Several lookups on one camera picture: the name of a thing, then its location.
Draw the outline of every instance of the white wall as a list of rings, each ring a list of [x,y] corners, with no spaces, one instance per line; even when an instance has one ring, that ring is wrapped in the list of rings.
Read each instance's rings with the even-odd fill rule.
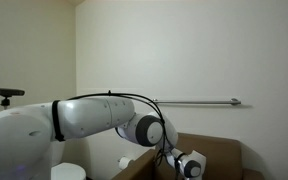
[[[86,1],[76,9],[77,92],[243,105],[162,107],[180,132],[238,139],[245,167],[288,179],[288,1]],[[142,106],[138,111],[147,111]],[[87,138],[94,179],[144,148]]]
[[[74,96],[75,76],[75,7],[63,0],[0,0],[0,87],[26,92],[11,105]]]

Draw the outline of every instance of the horizontal bar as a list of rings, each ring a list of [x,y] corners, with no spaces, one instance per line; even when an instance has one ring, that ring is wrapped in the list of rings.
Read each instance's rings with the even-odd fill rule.
[[[170,101],[153,99],[156,104],[230,104],[232,106],[241,104],[241,101],[232,98],[230,101]]]

